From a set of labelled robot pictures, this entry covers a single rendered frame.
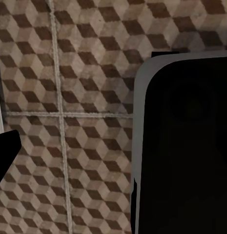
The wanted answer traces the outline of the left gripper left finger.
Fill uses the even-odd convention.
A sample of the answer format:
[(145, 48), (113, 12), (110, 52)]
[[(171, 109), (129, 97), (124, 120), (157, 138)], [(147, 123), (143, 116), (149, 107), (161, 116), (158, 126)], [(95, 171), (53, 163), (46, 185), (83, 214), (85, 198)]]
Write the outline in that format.
[(21, 149), (21, 138), (17, 130), (0, 134), (0, 182)]

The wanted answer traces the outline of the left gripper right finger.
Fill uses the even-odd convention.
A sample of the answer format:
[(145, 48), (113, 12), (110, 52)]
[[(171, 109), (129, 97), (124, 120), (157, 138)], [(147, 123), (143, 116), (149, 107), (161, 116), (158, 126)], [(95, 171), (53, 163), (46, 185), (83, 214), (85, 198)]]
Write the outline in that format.
[(227, 164), (227, 131), (226, 130), (219, 130), (216, 141), (215, 141), (215, 148), (222, 156), (224, 161)]

